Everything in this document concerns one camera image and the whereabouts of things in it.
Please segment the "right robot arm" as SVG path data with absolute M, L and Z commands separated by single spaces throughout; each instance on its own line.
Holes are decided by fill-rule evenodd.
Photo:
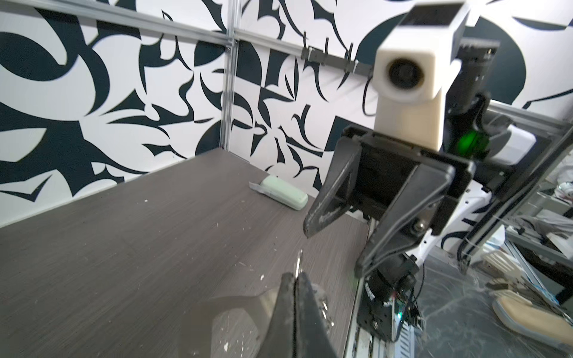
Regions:
M 351 209 L 376 221 L 355 264 L 363 279 L 358 326 L 389 342 L 391 310 L 421 322 L 416 274 L 437 240 L 464 238 L 460 226 L 484 213 L 515 161 L 501 152 L 515 131 L 489 112 L 483 82 L 499 48 L 495 40 L 464 37 L 461 71 L 446 97 L 446 146 L 438 152 L 351 125 L 338 139 L 328 174 L 305 220 L 312 237 Z

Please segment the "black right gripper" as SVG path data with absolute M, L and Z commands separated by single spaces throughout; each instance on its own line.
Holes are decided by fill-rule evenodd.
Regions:
M 440 234 L 475 173 L 467 159 L 401 143 L 355 126 L 338 140 L 325 183 L 304 219 L 311 237 L 350 207 L 379 224 L 355 264 L 355 277 Z

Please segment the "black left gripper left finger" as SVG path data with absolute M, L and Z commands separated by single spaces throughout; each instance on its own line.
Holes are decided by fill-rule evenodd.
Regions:
M 295 353 L 295 277 L 281 276 L 275 308 L 256 358 L 291 358 Z

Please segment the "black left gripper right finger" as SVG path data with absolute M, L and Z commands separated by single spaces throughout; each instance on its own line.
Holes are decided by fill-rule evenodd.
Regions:
M 313 287 L 302 272 L 295 280 L 295 357 L 335 357 Z

